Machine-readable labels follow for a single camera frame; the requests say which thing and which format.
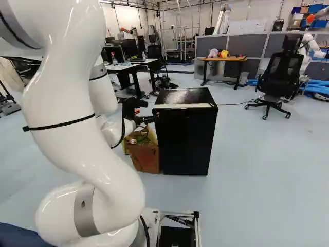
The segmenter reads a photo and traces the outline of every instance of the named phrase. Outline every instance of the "yellow object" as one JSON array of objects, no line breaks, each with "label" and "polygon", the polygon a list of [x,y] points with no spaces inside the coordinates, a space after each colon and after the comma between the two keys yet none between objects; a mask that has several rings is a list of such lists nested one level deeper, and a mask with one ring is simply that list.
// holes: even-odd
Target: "yellow object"
[{"label": "yellow object", "polygon": [[223,50],[223,51],[221,52],[220,57],[221,57],[221,58],[227,58],[227,56],[228,56],[228,51],[227,51],[227,50]]}]

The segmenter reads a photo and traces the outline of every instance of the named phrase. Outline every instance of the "black box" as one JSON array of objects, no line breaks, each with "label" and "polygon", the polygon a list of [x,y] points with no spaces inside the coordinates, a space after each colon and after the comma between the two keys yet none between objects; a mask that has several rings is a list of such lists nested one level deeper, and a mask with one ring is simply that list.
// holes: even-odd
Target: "black box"
[{"label": "black box", "polygon": [[207,175],[218,107],[209,89],[162,90],[153,107],[164,174]]}]

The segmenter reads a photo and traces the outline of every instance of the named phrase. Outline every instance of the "monitor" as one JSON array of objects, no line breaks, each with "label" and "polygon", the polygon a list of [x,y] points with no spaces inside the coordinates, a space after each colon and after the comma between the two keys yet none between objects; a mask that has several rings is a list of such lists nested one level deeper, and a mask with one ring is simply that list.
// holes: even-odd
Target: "monitor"
[{"label": "monitor", "polygon": [[106,43],[106,44],[110,44],[112,40],[115,40],[115,37],[114,37],[114,36],[106,37],[106,38],[105,38],[105,43]]},{"label": "monitor", "polygon": [[132,56],[138,56],[138,48],[135,39],[125,40],[111,40],[111,44],[121,46],[125,58],[131,58]]},{"label": "monitor", "polygon": [[108,58],[108,62],[112,63],[112,53],[114,53],[114,57],[116,60],[118,60],[118,63],[123,63],[124,62],[124,56],[122,53],[122,48],[121,46],[106,46],[104,47],[106,56]]}]

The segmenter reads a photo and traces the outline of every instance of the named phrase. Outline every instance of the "wooden table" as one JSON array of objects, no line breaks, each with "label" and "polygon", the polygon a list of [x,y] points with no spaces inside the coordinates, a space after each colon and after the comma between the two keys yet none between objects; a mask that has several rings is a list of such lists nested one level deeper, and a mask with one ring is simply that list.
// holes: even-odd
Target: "wooden table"
[{"label": "wooden table", "polygon": [[241,70],[242,70],[242,62],[247,61],[247,56],[242,56],[242,57],[230,56],[230,57],[227,57],[227,58],[201,58],[201,60],[205,62],[204,81],[201,83],[201,86],[204,86],[207,83],[206,75],[207,75],[207,63],[208,62],[213,62],[213,61],[239,62],[239,69],[238,69],[238,72],[237,72],[236,84],[234,86],[234,90],[237,90],[237,87],[239,86],[239,79],[240,79]]}]

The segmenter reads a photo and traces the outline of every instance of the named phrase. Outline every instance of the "cable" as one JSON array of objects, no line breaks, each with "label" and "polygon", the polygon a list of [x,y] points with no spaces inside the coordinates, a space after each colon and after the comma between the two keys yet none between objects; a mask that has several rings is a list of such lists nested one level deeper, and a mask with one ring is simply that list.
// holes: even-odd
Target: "cable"
[{"label": "cable", "polygon": [[123,103],[122,103],[122,108],[121,108],[121,116],[122,116],[121,138],[118,143],[116,143],[113,147],[111,147],[112,149],[114,149],[120,145],[120,143],[123,141],[124,135],[125,135],[125,125],[124,125],[124,118],[123,118]]},{"label": "cable", "polygon": [[145,237],[146,237],[146,246],[147,247],[151,247],[151,242],[150,242],[150,234],[149,234],[149,228],[146,225],[143,216],[140,216],[140,221],[142,222],[143,228],[144,228],[144,232],[145,232]]},{"label": "cable", "polygon": [[248,101],[245,101],[245,102],[242,102],[242,103],[238,103],[238,104],[216,104],[216,105],[219,106],[219,107],[223,107],[223,106],[226,106],[226,105],[240,105],[240,104],[245,104],[245,103],[256,103],[256,101],[259,100],[259,99],[261,99],[261,98],[263,98],[263,96],[262,97],[259,97],[257,99],[250,99]]}]

